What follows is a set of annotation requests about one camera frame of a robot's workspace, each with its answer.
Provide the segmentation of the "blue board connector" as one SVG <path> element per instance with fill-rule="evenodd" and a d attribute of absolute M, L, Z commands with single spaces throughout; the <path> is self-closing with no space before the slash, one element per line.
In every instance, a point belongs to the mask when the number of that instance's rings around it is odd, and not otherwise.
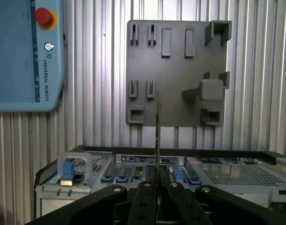
<path fill-rule="evenodd" d="M 173 174 L 174 174 L 174 180 L 176 182 L 184 182 L 184 177 L 183 177 L 183 174 L 182 174 L 181 170 L 175 169 L 173 171 Z"/>

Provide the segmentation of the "red emergency stop button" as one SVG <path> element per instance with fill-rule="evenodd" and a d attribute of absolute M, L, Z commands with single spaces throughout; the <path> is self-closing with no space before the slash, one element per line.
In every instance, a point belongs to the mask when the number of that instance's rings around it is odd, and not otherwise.
<path fill-rule="evenodd" d="M 58 23 L 58 17 L 55 12 L 44 7 L 37 8 L 34 17 L 43 30 L 52 30 L 56 28 Z"/>

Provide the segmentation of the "blue plug connector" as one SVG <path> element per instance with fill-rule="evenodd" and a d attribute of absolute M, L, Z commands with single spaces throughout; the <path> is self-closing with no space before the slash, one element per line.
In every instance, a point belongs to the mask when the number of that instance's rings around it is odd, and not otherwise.
<path fill-rule="evenodd" d="M 63 179 L 73 180 L 74 178 L 74 164 L 73 162 L 65 162 L 63 164 Z"/>

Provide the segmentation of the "grey parts rack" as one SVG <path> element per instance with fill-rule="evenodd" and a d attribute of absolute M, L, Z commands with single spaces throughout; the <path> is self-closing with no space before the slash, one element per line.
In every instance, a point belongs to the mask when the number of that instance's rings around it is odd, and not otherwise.
<path fill-rule="evenodd" d="M 220 127 L 229 88 L 231 21 L 131 20 L 127 24 L 125 121 Z"/>

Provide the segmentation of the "clear plastic bracket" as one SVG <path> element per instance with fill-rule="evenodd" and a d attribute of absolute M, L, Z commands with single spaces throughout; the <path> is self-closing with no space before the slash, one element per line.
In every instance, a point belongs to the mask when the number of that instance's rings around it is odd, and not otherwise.
<path fill-rule="evenodd" d="M 57 176 L 63 177 L 63 168 L 66 159 L 70 158 L 80 158 L 83 159 L 85 164 L 85 173 L 84 173 L 84 183 L 89 184 L 91 182 L 92 173 L 93 173 L 93 157 L 87 152 L 63 152 L 57 158 Z"/>

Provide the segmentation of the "installed green RAM stick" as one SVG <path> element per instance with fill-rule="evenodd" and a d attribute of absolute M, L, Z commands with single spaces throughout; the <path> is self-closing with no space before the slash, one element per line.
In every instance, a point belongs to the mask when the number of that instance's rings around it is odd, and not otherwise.
<path fill-rule="evenodd" d="M 143 173 L 143 167 L 137 166 L 135 168 L 135 174 L 133 176 L 133 181 L 142 180 L 142 173 Z"/>

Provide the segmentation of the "blue Universal Robots teach pendant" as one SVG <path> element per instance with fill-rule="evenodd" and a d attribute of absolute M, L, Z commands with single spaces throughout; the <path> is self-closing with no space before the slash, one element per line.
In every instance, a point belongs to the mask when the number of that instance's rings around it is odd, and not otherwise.
<path fill-rule="evenodd" d="M 43 30 L 37 8 L 58 17 Z M 62 0 L 0 0 L 0 112 L 48 112 L 59 100 L 64 81 Z"/>

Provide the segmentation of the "black open PC case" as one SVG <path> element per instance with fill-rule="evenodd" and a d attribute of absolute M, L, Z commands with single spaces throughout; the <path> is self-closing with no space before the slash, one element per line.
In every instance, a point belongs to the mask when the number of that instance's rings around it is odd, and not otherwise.
<path fill-rule="evenodd" d="M 117 154 L 154 156 L 154 149 L 131 147 L 87 147 L 78 146 L 69 152 L 87 152 L 93 157 L 93 173 L 91 182 L 84 183 L 86 162 L 80 158 L 66 159 L 74 164 L 73 180 L 65 180 L 57 176 L 57 159 L 41 169 L 35 180 L 35 215 L 34 220 L 65 205 L 92 194 L 106 186 L 119 184 L 127 189 L 136 188 L 142 181 L 151 180 L 149 168 L 152 165 L 116 164 Z M 189 149 L 160 149 L 160 156 L 184 157 L 183 166 L 164 165 L 169 177 L 174 180 L 173 171 L 181 170 L 184 182 L 181 184 L 191 191 L 203 185 L 214 186 L 235 196 L 263 206 L 272 211 L 286 215 L 286 156 L 275 152 L 233 151 L 233 150 L 189 150 Z M 200 164 L 222 165 L 257 165 L 276 177 L 285 181 L 276 186 L 252 185 L 215 185 L 200 169 Z M 133 181 L 135 168 L 143 167 L 142 180 Z M 104 175 L 114 176 L 112 183 L 102 183 Z M 125 175 L 128 183 L 116 183 L 117 176 Z M 200 186 L 190 185 L 188 179 L 198 177 Z M 162 208 L 157 210 L 156 225 L 182 225 L 176 219 L 168 216 Z"/>

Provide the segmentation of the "white label sticker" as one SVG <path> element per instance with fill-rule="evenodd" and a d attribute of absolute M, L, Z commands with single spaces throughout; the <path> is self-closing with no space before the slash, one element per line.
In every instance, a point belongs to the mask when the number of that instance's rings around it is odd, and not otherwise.
<path fill-rule="evenodd" d="M 116 164 L 152 165 L 154 164 L 154 159 L 155 156 L 147 156 L 147 155 L 117 154 L 115 156 Z M 184 163 L 185 163 L 184 157 L 160 156 L 159 159 L 159 164 L 161 165 L 183 166 Z"/>

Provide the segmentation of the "perforated metal drive cage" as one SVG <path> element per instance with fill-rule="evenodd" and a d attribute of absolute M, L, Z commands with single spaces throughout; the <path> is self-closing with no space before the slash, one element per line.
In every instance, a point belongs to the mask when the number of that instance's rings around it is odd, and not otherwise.
<path fill-rule="evenodd" d="M 285 181 L 257 165 L 200 164 L 200 169 L 215 185 L 280 186 Z"/>

